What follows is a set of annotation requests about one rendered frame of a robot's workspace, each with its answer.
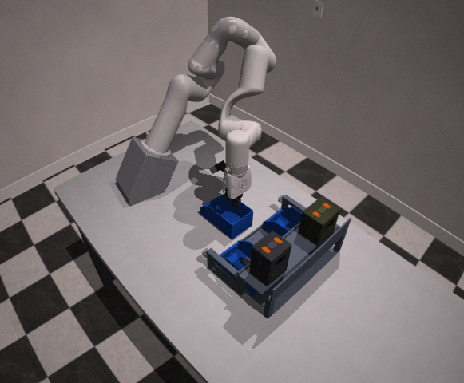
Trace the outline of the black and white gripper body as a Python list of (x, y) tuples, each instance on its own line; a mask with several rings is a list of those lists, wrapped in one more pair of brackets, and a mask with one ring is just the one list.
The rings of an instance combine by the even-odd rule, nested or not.
[(223, 178), (223, 193), (228, 189), (228, 197), (230, 199), (235, 199), (239, 195), (246, 192), (252, 185), (252, 175), (251, 169), (248, 165), (248, 170), (245, 174), (231, 174), (230, 172), (224, 172)]

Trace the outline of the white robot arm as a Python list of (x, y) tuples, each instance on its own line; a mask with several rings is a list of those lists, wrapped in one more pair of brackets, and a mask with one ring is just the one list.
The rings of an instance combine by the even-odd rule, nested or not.
[(204, 100), (222, 78), (224, 62), (220, 56), (228, 41), (243, 47), (244, 57), (239, 86), (226, 99), (220, 112), (218, 133), (226, 139), (226, 163), (221, 161), (209, 170), (212, 174), (221, 170), (235, 175), (248, 170), (249, 148), (261, 137), (262, 129), (254, 121), (231, 118), (230, 112), (237, 101), (264, 91), (266, 68), (267, 73), (275, 68), (276, 56), (255, 28), (234, 17), (217, 21), (192, 55), (188, 70), (196, 77), (179, 74), (169, 82), (156, 120), (146, 133), (146, 139), (141, 141), (146, 151), (156, 156), (170, 156), (168, 149), (184, 118), (188, 101)]

